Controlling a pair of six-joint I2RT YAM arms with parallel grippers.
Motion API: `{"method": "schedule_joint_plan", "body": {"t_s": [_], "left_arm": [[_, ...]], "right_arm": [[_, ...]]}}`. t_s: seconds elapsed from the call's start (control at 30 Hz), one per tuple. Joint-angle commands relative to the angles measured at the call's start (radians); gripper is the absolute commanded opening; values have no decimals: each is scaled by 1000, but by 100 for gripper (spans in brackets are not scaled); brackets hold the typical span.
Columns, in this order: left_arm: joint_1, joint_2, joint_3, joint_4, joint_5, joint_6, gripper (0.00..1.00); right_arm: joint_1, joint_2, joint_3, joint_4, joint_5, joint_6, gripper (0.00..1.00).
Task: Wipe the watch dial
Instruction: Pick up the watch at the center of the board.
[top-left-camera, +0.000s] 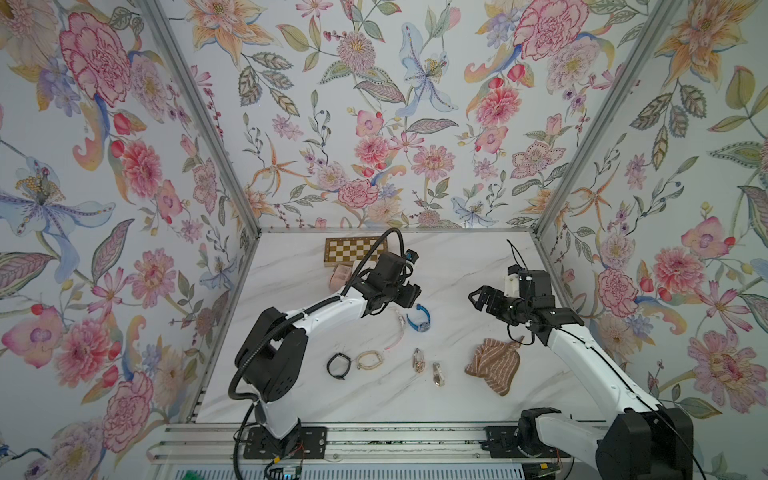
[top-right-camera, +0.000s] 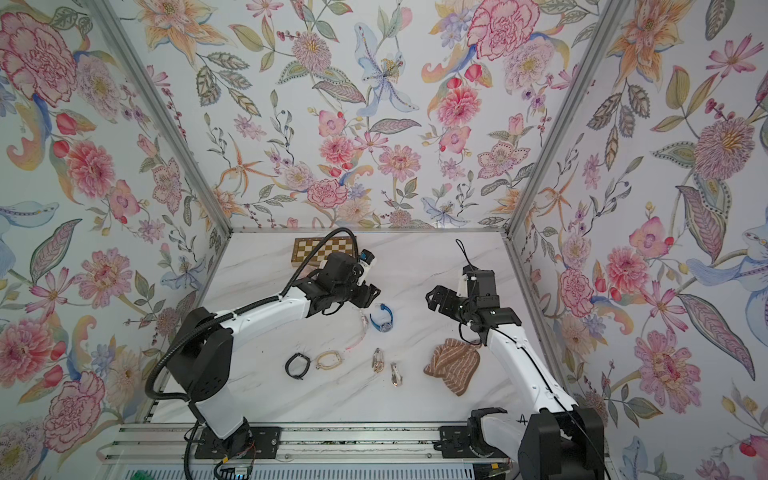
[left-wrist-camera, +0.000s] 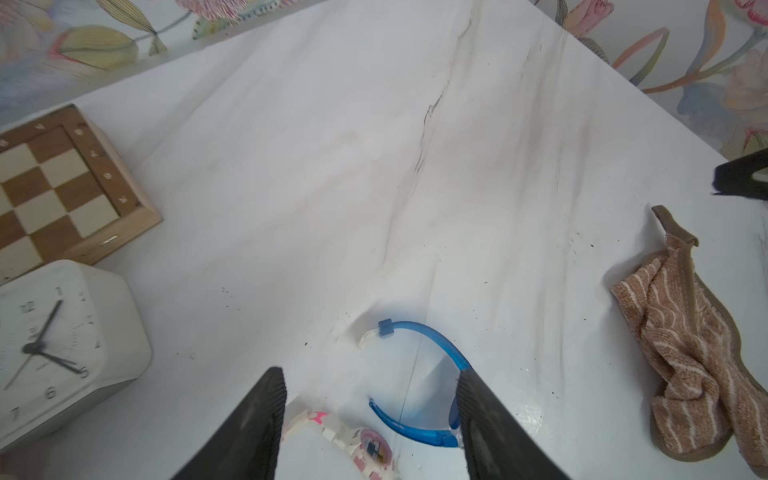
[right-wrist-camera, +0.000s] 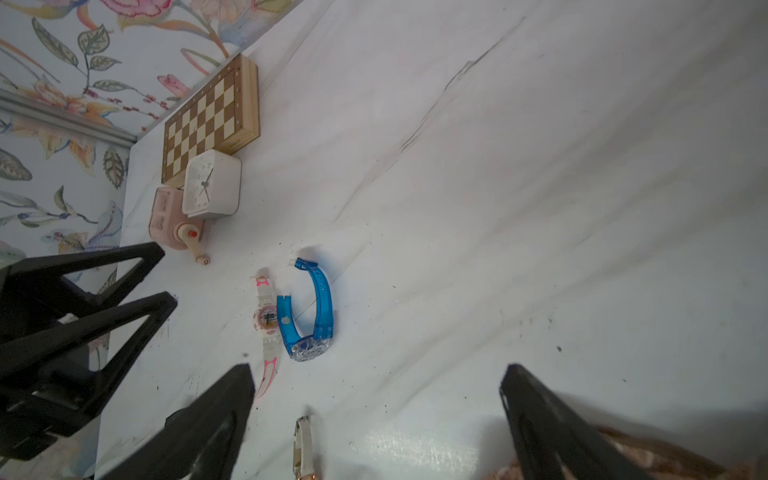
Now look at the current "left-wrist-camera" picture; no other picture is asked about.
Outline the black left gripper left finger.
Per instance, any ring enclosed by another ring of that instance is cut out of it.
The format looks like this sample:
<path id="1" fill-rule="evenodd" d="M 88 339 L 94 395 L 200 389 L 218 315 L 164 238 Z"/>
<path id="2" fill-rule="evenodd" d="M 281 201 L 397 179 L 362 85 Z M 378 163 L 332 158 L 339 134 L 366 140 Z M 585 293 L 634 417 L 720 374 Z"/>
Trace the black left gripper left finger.
<path id="1" fill-rule="evenodd" d="M 283 370 L 271 367 L 174 477 L 274 479 L 286 402 Z"/>

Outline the blue translucent wristwatch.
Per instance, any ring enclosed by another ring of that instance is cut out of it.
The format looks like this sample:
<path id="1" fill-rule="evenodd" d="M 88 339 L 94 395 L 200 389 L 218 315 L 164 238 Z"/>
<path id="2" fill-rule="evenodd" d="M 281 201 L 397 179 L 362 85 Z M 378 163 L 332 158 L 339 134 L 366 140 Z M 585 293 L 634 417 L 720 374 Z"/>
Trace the blue translucent wristwatch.
<path id="1" fill-rule="evenodd" d="M 416 321 L 385 319 L 363 333 L 360 348 L 385 346 L 405 338 L 415 345 L 408 383 L 398 409 L 386 400 L 369 399 L 371 410 L 399 436 L 427 446 L 463 447 L 457 399 L 454 393 L 459 373 L 471 367 L 468 359 L 443 334 Z"/>

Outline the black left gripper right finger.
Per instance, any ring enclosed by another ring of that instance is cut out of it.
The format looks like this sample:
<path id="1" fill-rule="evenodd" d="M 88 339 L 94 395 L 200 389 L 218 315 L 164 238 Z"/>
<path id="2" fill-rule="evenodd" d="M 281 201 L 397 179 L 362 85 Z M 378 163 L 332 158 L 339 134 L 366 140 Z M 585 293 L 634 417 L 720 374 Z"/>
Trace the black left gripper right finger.
<path id="1" fill-rule="evenodd" d="M 567 477 L 518 424 L 476 371 L 460 372 L 456 399 L 470 478 Z"/>

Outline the pink white wristwatch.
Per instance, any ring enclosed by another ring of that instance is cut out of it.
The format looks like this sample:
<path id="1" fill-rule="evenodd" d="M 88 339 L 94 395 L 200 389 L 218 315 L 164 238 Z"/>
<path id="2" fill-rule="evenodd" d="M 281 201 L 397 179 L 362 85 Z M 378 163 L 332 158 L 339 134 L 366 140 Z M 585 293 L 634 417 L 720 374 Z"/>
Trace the pink white wristwatch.
<path id="1" fill-rule="evenodd" d="M 367 427 L 349 427 L 328 412 L 302 411 L 283 425 L 280 442 L 284 443 L 305 425 L 316 425 L 327 441 L 351 459 L 363 479 L 401 479 L 392 449 L 382 435 Z"/>

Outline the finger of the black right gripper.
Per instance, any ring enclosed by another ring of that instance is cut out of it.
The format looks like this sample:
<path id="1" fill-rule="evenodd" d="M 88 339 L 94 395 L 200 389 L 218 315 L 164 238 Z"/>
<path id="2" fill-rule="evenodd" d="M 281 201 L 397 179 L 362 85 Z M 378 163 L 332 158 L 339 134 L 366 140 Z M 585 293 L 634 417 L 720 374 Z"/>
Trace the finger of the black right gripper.
<path id="1" fill-rule="evenodd" d="M 767 175 L 756 174 L 767 168 L 767 149 L 762 149 L 717 166 L 712 186 L 715 195 L 767 200 Z"/>

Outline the brown striped cloth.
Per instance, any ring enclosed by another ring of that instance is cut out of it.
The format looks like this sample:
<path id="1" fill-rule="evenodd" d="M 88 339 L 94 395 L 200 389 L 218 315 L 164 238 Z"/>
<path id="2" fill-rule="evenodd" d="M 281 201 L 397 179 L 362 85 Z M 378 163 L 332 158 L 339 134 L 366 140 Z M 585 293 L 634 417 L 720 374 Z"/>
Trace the brown striped cloth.
<path id="1" fill-rule="evenodd" d="M 734 439 L 750 470 L 767 476 L 767 392 L 745 367 L 741 337 L 725 306 L 697 275 L 698 239 L 662 205 L 665 233 L 653 253 L 611 292 L 646 360 L 662 382 L 650 402 L 654 444 L 698 462 Z"/>

